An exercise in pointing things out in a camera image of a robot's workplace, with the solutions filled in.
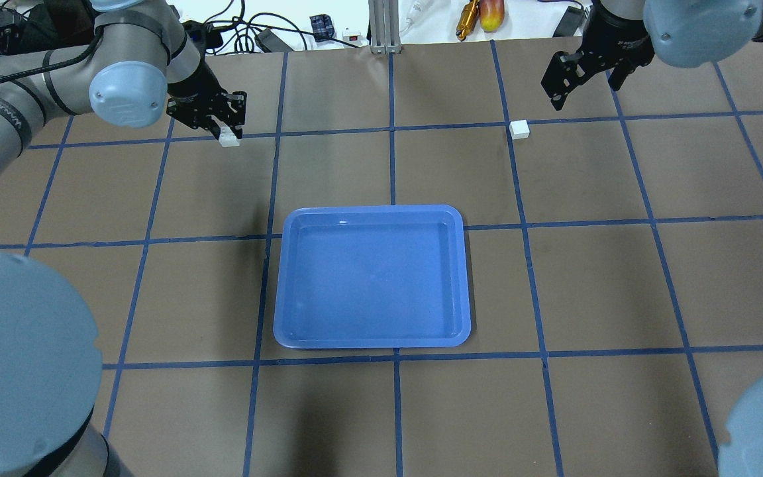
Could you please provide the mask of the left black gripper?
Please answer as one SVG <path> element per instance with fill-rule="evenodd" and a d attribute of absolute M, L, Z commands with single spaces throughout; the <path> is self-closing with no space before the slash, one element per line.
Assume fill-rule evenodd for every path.
<path fill-rule="evenodd" d="M 203 128 L 217 140 L 225 125 L 237 140 L 242 139 L 248 94 L 225 91 L 206 63 L 188 78 L 169 83 L 168 94 L 166 113 L 173 119 L 191 129 Z"/>

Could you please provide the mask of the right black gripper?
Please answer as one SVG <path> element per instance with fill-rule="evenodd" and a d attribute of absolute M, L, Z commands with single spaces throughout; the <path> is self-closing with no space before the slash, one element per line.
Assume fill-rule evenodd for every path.
<path fill-rule="evenodd" d="M 555 52 L 540 84 L 553 109 L 562 111 L 569 94 L 593 74 L 612 69 L 609 87 L 620 91 L 630 73 L 647 66 L 653 57 L 653 44 L 641 19 L 593 13 L 585 26 L 584 51 Z"/>

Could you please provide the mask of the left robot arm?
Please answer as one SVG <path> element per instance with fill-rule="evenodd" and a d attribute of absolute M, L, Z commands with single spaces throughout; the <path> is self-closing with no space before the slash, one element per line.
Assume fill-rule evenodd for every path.
<path fill-rule="evenodd" d="M 125 128 L 163 115 L 242 138 L 245 91 L 227 91 L 166 1 L 93 1 L 93 40 L 0 56 L 0 175 L 49 121 L 93 113 Z M 0 476 L 130 476 L 91 420 L 97 324 L 67 279 L 0 252 Z"/>

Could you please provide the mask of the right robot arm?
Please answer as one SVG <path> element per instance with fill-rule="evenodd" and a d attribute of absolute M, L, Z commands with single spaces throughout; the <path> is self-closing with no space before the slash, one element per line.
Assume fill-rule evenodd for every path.
<path fill-rule="evenodd" d="M 541 85 L 560 111 L 568 95 L 601 72 L 618 91 L 636 68 L 654 57 L 677 68 L 696 68 L 763 42 L 763 1 L 594 1 L 582 44 L 555 52 Z M 721 476 L 763 476 L 763 377 L 730 412 L 729 442 L 719 448 Z"/>

